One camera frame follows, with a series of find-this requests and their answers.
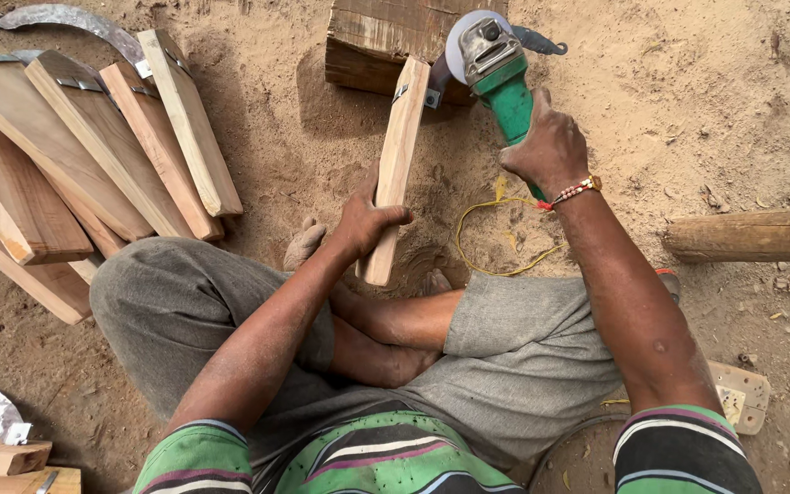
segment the man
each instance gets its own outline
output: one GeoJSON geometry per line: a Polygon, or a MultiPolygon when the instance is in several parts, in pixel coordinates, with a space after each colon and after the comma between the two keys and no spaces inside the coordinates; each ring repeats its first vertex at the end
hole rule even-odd
{"type": "MultiPolygon", "coordinates": [[[[552,198],[590,175],[587,143],[533,97],[501,162],[552,198]]],[[[598,190],[555,205],[583,279],[474,274],[465,290],[438,279],[436,295],[369,300],[338,280],[411,221],[371,204],[377,174],[291,276],[183,239],[99,270],[96,319],[170,420],[136,492],[520,492],[495,467],[548,447],[621,379],[634,416],[614,450],[620,492],[761,492],[685,318],[598,190]]]]}

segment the green angle grinder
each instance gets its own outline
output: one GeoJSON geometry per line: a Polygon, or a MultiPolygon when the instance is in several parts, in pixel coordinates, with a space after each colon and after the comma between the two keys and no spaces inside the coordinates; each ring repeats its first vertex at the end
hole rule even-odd
{"type": "MultiPolygon", "coordinates": [[[[447,36],[446,51],[434,62],[427,106],[438,106],[448,80],[455,77],[495,113],[507,145],[520,142],[532,115],[524,48],[540,54],[565,54],[569,49],[531,29],[512,27],[498,12],[469,12],[456,21],[447,36]]],[[[533,197],[545,200],[537,185],[528,185],[533,197]]]]}

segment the sandy ground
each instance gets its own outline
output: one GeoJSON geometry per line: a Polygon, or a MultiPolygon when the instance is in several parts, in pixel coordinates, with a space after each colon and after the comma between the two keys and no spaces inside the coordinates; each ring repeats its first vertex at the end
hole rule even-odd
{"type": "MultiPolygon", "coordinates": [[[[363,164],[379,155],[388,98],[323,82],[328,0],[72,3],[131,32],[167,29],[184,48],[247,208],[227,222],[222,248],[281,266],[304,216],[335,224],[363,164]]],[[[10,5],[0,0],[0,11],[10,5]]],[[[707,187],[731,212],[790,208],[790,1],[513,0],[509,17],[569,44],[564,57],[531,55],[528,82],[550,87],[555,107],[585,130],[591,170],[639,247],[679,271],[682,308],[707,357],[733,364],[741,352],[758,354],[755,370],[774,395],[763,430],[743,443],[763,488],[790,492],[790,289],[774,284],[790,283],[790,263],[682,265],[660,246],[667,219],[719,213],[701,194],[707,187]]],[[[72,29],[0,32],[0,41],[57,48],[98,69],[118,60],[72,29]]],[[[417,219],[402,229],[392,286],[376,296],[413,295],[433,266],[455,286],[466,282],[455,224],[492,198],[499,145],[481,107],[427,114],[407,187],[417,219]]],[[[516,177],[507,195],[526,197],[516,177]]],[[[562,239],[553,217],[520,206],[477,212],[466,229],[466,254],[491,270],[562,239]]],[[[576,273],[564,249],[527,275],[576,273]]],[[[82,468],[88,492],[132,485],[159,440],[161,424],[94,322],[64,325],[1,274],[0,389],[35,424],[36,439],[54,442],[52,464],[82,468]]],[[[605,474],[614,478],[616,430],[570,441],[537,491],[566,492],[564,472],[572,492],[614,491],[605,474]]]]}

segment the beaded bracelet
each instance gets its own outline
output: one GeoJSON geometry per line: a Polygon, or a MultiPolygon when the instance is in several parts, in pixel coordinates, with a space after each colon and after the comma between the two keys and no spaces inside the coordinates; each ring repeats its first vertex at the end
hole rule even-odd
{"type": "Polygon", "coordinates": [[[565,189],[561,192],[556,199],[551,202],[544,202],[543,200],[538,201],[538,208],[545,209],[550,211],[554,208],[555,204],[559,204],[563,202],[565,199],[570,197],[574,197],[579,193],[584,192],[587,189],[596,189],[598,191],[602,190],[602,179],[596,175],[590,175],[589,177],[581,180],[581,182],[577,185],[572,185],[571,187],[565,189]]]}

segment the bare foot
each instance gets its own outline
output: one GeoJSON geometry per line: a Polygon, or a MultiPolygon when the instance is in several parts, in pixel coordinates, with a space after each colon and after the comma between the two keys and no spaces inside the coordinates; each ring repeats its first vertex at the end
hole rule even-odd
{"type": "Polygon", "coordinates": [[[288,249],[285,250],[283,271],[297,271],[300,265],[319,249],[325,231],[325,225],[317,225],[315,218],[307,216],[300,231],[294,235],[288,249]]]}
{"type": "Polygon", "coordinates": [[[335,357],[328,372],[361,384],[393,389],[411,382],[440,357],[440,352],[382,344],[334,316],[335,357]]]}
{"type": "Polygon", "coordinates": [[[442,294],[453,289],[450,286],[449,280],[444,276],[440,269],[434,268],[431,272],[426,273],[426,278],[422,281],[420,294],[423,297],[442,294]]]}

